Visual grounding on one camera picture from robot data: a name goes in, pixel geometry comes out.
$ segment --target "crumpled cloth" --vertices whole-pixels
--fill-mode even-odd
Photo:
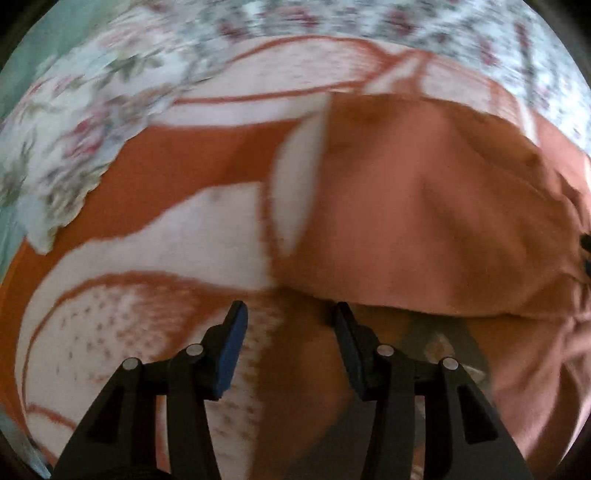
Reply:
[[[232,387],[207,405],[222,477],[358,478],[371,406],[327,323],[346,300],[413,358],[457,357],[543,478],[590,411],[589,171],[556,127],[448,59],[238,43],[125,144],[52,252],[22,246],[2,286],[0,401],[55,461],[125,358],[174,355],[242,299]],[[423,413],[418,399],[413,478]]]
[[[231,45],[262,35],[344,35],[405,44],[483,73],[589,149],[591,90],[522,0],[141,0],[44,73],[0,132],[0,205],[51,250],[125,141]]]

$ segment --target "floral bedsheet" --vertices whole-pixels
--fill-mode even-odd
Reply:
[[[591,151],[591,90],[522,0],[141,0],[55,62],[0,126],[0,205],[37,252],[80,212],[124,143],[247,38],[405,44],[499,82]]]

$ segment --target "orange fabric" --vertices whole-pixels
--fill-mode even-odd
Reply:
[[[397,64],[377,50],[359,49],[380,68]],[[540,147],[527,140],[515,99],[488,80],[458,73],[494,90],[494,113],[511,105],[507,118],[520,125],[419,96],[437,62],[421,57],[386,86],[403,95],[336,94],[327,112],[295,119],[182,124],[203,112],[217,121],[226,108],[247,115],[241,102],[280,111],[264,102],[284,97],[185,99],[169,124],[160,119],[130,140],[55,249],[41,257],[23,245],[2,285],[0,400],[11,414],[58,456],[122,359],[171,356],[241,298],[247,341],[232,388],[208,405],[213,443],[224,477],[281,479],[358,411],[326,322],[330,300],[347,300],[361,323],[409,355],[457,356],[532,471],[547,475],[591,398],[579,248],[589,227],[587,158],[539,119]],[[335,85],[361,90],[379,74]],[[310,93],[285,90],[297,102]],[[293,139],[324,113],[310,167],[313,153],[290,156],[314,138]],[[314,188],[283,198],[290,179]],[[294,221],[292,210],[310,199]],[[253,259],[233,257],[248,242]],[[220,270],[230,257],[235,267]],[[226,283],[211,280],[220,271]],[[160,405],[165,467],[162,412]],[[354,471],[363,449],[359,441],[346,458],[330,458]],[[420,453],[417,442],[417,461]]]
[[[336,95],[327,136],[316,208],[281,262],[287,285],[462,316],[521,313],[538,293],[547,317],[580,310],[586,212],[512,125],[435,100]]]

